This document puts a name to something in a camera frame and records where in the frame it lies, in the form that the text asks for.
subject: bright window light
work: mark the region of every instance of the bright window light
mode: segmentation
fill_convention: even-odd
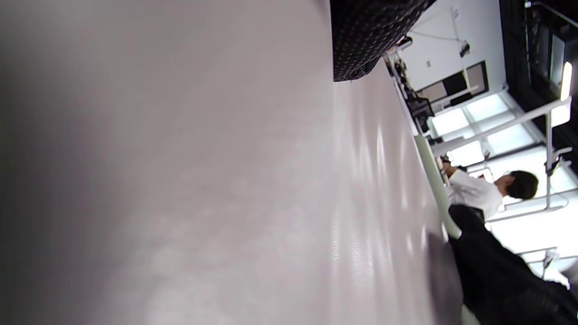
[[[552,110],[552,127],[564,124],[570,120],[570,103],[558,106]]]
[[[572,83],[572,64],[564,64],[564,74],[562,75],[562,90],[560,100],[565,101],[570,97],[570,84]],[[570,120],[570,103],[561,105],[552,110],[552,127],[564,124]]]
[[[502,154],[531,145],[534,139],[522,125],[518,124],[489,135],[487,142],[492,148],[492,154]]]
[[[468,104],[465,109],[470,113],[474,122],[483,121],[489,117],[508,111],[506,103],[504,103],[498,94],[478,99]]]
[[[468,119],[461,109],[453,109],[431,119],[438,136],[457,131],[469,125]]]
[[[569,265],[565,265],[565,267],[562,268],[562,274],[564,274],[570,282],[576,283],[578,282],[578,258],[573,259],[568,264]]]

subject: dark panel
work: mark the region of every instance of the dark panel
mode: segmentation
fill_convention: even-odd
[[[453,76],[449,76],[449,77],[443,79],[442,82],[443,82],[443,87],[446,89],[446,93],[448,96],[457,94],[460,91],[468,88],[468,86],[466,85],[466,79],[464,78],[463,72],[459,72]],[[458,98],[452,99],[450,101],[450,106],[456,106],[459,103],[463,103],[463,102],[468,101],[472,98],[473,98],[473,96],[471,93],[461,95]]]
[[[548,0],[542,1],[542,3],[574,21],[578,17],[578,2],[576,0]],[[558,35],[564,32],[571,34],[574,32],[574,27],[544,8],[535,6],[532,9],[525,9],[524,1],[500,0],[500,9],[509,93],[528,112],[560,96],[558,86],[551,81],[550,75],[544,75],[545,72],[549,74],[549,70],[545,67],[550,65],[550,61],[544,62],[544,60],[550,60],[549,58],[544,59],[544,52],[548,52],[550,49],[544,48],[546,42],[540,37],[540,33],[543,33],[540,26],[546,27],[552,34]],[[571,57],[572,55],[572,53],[567,53],[566,60],[578,58]],[[575,148],[574,152],[565,155],[566,159],[576,162],[572,165],[575,173],[578,173],[577,105],[578,103],[574,101],[570,122],[554,128],[553,131],[554,147],[572,146]],[[535,119],[533,122],[542,132],[545,131],[544,117]]]

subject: dark hair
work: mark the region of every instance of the dark hair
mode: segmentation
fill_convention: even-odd
[[[534,174],[524,171],[514,171],[510,173],[514,177],[514,182],[506,187],[506,192],[513,198],[530,200],[538,191],[538,178]]]

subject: fluorescent light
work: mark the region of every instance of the fluorescent light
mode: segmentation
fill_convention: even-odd
[[[565,101],[570,97],[570,84],[572,83],[572,64],[566,62],[564,64],[564,72],[562,74],[562,89],[560,91],[560,101]],[[552,110],[552,127],[564,124],[570,120],[570,103],[561,105]]]
[[[565,101],[570,96],[570,84],[572,83],[572,64],[566,62],[564,64],[564,72],[562,73],[562,90],[560,91],[560,100]]]
[[[570,120],[570,103],[558,106],[552,110],[552,127],[564,124]]]

